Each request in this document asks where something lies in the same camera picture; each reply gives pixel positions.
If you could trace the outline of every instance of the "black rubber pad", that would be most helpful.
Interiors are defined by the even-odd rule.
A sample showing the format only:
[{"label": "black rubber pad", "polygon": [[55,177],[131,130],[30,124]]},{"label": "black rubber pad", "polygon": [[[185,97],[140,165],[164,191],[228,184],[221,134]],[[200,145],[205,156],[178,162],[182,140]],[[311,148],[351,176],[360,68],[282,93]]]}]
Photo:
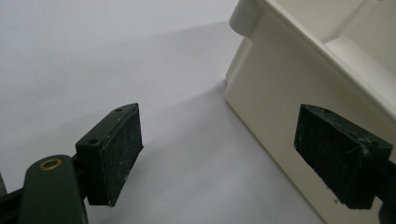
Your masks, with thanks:
[{"label": "black rubber pad", "polygon": [[142,148],[138,104],[113,110],[76,143],[90,204],[116,204]]},{"label": "black rubber pad", "polygon": [[330,110],[302,105],[294,147],[341,203],[371,208],[391,144]]}]

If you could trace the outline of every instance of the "white table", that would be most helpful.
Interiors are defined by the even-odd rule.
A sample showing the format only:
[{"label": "white table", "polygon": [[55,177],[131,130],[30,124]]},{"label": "white table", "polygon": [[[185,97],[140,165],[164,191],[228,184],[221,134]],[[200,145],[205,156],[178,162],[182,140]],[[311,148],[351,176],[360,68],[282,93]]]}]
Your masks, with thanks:
[{"label": "white table", "polygon": [[0,171],[74,144],[140,104],[145,148],[90,223],[322,223],[223,98],[237,1],[1,1]]}]

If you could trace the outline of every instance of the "white plastic container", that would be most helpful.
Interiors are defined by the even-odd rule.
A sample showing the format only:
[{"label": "white plastic container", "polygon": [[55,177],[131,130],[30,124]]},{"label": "white plastic container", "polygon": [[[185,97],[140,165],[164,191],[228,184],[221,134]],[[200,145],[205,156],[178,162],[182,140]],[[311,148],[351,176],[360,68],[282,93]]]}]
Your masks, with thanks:
[{"label": "white plastic container", "polygon": [[304,162],[293,148],[300,104],[396,146],[395,12],[394,0],[240,0],[230,19],[245,38],[226,99],[327,223],[379,223],[381,202],[347,209]]}]

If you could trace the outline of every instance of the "dark green metal bracket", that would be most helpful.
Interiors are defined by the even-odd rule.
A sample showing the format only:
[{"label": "dark green metal bracket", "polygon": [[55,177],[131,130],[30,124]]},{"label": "dark green metal bracket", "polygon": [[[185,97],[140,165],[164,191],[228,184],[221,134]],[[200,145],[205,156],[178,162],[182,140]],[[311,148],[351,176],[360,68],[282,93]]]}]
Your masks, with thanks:
[{"label": "dark green metal bracket", "polygon": [[0,224],[88,223],[84,198],[114,206],[142,148],[138,104],[113,110],[76,143],[73,158],[35,162],[23,189],[0,195]]}]

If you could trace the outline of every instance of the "screw hole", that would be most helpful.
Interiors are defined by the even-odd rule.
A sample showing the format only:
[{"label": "screw hole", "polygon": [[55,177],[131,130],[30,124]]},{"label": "screw hole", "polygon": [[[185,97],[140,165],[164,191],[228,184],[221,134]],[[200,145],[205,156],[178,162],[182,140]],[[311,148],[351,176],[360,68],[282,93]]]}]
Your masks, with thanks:
[{"label": "screw hole", "polygon": [[88,141],[88,143],[91,145],[96,144],[97,142],[98,142],[97,139],[91,139],[90,141]]},{"label": "screw hole", "polygon": [[39,168],[42,171],[49,171],[49,170],[53,170],[53,169],[57,168],[61,164],[62,164],[61,159],[57,159],[57,158],[49,159],[49,160],[41,162],[41,164],[39,165]]}]

